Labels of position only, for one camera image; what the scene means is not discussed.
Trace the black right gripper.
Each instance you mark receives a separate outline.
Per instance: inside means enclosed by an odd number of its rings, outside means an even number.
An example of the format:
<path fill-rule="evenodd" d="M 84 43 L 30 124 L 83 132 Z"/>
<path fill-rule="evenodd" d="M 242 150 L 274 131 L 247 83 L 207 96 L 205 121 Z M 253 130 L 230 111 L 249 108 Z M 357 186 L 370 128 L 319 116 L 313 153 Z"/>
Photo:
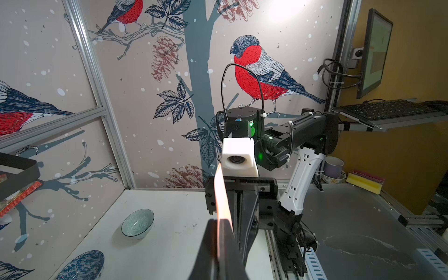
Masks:
<path fill-rule="evenodd" d="M 243 265 L 257 236 L 258 227 L 274 228 L 274 215 L 278 208 L 278 186 L 274 178 L 224 177 L 231 211 L 232 194 L 241 194 L 241 255 Z"/>

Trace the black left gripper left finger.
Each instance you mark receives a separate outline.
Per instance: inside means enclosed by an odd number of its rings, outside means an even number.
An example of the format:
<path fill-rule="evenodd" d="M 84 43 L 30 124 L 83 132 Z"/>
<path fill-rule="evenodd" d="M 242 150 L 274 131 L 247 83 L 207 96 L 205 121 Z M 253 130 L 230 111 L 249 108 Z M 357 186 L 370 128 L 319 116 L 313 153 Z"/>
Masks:
<path fill-rule="evenodd" d="M 210 219 L 206 225 L 189 280 L 217 280 L 219 278 L 217 228 L 218 221 Z"/>

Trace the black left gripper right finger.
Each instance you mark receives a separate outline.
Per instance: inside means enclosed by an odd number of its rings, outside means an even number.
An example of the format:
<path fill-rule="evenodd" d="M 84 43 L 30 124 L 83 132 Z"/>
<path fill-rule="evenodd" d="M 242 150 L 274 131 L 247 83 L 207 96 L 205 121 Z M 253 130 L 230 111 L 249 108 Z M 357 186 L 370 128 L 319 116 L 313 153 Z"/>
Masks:
<path fill-rule="evenodd" d="M 248 280 L 230 221 L 218 221 L 219 280 Z"/>

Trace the pink square paper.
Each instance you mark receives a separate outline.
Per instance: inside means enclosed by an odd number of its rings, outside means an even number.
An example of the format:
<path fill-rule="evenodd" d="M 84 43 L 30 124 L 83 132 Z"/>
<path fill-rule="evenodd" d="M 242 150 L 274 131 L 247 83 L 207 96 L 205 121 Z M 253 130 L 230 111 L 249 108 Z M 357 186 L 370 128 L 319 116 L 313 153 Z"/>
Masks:
<path fill-rule="evenodd" d="M 218 240 L 218 259 L 224 258 L 226 249 L 226 237 L 233 236 L 232 216 L 228 202 L 227 191 L 225 187 L 222 165 L 217 166 L 213 180 L 215 206 L 217 208 L 217 240 Z"/>

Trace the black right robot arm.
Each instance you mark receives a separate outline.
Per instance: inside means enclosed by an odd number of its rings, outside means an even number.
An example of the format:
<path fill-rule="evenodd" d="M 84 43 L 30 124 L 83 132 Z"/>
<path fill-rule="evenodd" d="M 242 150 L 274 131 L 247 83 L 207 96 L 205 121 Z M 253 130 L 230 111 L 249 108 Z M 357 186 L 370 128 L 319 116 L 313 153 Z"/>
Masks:
<path fill-rule="evenodd" d="M 317 239 L 302 223 L 305 197 L 316 173 L 336 147 L 334 113 L 304 109 L 293 121 L 264 126 L 254 107 L 223 110 L 215 116 L 222 141 L 220 165 L 205 182 L 210 214 L 198 258 L 211 257 L 219 280 L 245 280 L 249 251 L 260 229 L 274 234 L 284 274 L 310 271 L 308 252 Z"/>

